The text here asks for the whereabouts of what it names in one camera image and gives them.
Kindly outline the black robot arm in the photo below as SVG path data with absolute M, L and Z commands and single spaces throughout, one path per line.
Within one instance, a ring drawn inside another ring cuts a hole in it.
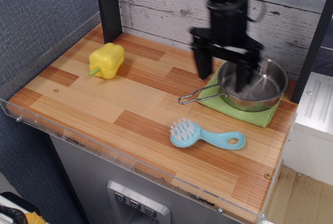
M 199 77 L 212 73 L 214 57 L 236 65 L 237 92 L 250 83 L 263 45 L 247 34 L 248 0 L 208 0 L 209 28 L 192 28 L 192 50 Z

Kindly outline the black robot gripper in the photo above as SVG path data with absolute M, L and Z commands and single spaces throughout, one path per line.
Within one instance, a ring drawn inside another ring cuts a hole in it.
M 190 30 L 199 77 L 212 73 L 212 57 L 236 64 L 236 92 L 248 85 L 259 66 L 263 45 L 247 34 L 246 5 L 209 5 L 210 27 Z

